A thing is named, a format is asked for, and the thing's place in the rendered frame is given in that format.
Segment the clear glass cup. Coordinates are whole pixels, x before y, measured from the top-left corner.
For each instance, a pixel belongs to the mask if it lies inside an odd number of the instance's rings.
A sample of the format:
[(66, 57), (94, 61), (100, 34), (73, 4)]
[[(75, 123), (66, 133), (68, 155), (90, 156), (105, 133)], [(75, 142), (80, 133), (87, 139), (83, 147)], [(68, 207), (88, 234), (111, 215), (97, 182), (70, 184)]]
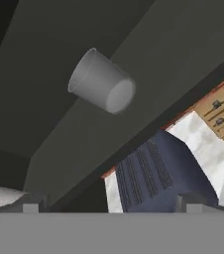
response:
[(131, 104), (136, 82), (92, 48), (74, 69), (67, 90), (110, 114), (118, 114)]

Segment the shiny silver rounded object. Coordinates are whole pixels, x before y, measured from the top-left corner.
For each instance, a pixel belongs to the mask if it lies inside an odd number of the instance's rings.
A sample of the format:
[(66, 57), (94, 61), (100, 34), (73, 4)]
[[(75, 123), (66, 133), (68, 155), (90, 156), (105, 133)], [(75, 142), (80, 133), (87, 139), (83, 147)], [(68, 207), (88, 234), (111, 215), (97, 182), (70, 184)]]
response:
[(11, 205), (25, 195), (24, 191), (0, 187), (0, 207)]

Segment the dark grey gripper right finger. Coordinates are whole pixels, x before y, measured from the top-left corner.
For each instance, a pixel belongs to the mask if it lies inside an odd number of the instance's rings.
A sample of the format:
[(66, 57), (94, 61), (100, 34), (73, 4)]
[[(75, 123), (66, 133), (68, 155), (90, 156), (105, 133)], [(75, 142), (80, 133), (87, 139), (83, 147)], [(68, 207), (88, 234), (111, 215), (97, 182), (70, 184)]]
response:
[(176, 198), (175, 211), (182, 213), (224, 213), (224, 206), (208, 205), (205, 198), (197, 193), (182, 193)]

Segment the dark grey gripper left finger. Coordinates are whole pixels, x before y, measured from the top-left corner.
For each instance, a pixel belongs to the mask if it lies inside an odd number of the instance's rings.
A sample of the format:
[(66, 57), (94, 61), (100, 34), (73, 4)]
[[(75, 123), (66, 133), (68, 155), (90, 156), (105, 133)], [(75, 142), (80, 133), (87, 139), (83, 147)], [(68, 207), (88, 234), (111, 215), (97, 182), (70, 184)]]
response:
[(48, 197), (43, 194), (25, 194), (12, 204), (0, 207), (0, 212), (44, 212), (48, 210)]

